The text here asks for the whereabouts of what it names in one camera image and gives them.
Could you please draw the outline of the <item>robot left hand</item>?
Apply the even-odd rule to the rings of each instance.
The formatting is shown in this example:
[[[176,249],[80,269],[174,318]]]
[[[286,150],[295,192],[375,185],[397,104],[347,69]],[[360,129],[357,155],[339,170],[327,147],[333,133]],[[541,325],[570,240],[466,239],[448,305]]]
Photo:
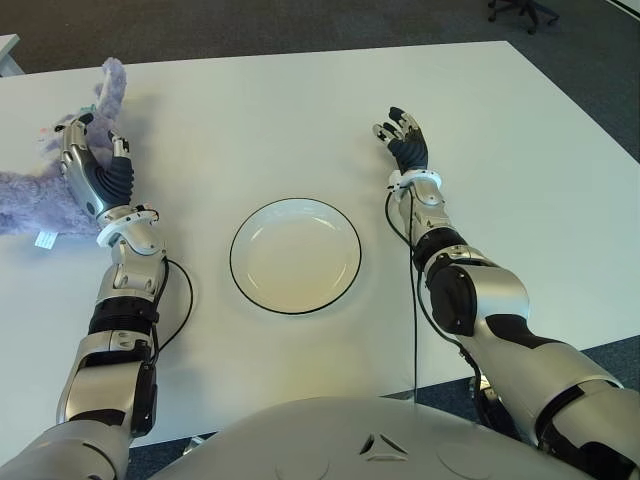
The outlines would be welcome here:
[[[85,213],[97,220],[104,212],[130,203],[134,169],[128,140],[111,130],[110,165],[105,168],[98,162],[87,143],[88,126],[93,120],[94,115],[87,112],[73,118],[62,130],[60,161],[72,196]]]

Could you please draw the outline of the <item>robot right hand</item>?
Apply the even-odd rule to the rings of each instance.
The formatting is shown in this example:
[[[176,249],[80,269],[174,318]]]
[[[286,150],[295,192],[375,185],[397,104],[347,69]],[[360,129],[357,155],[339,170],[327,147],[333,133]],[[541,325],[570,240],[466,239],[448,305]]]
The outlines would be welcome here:
[[[428,146],[417,121],[408,112],[390,107],[389,122],[375,124],[374,136],[385,145],[401,174],[428,168]]]

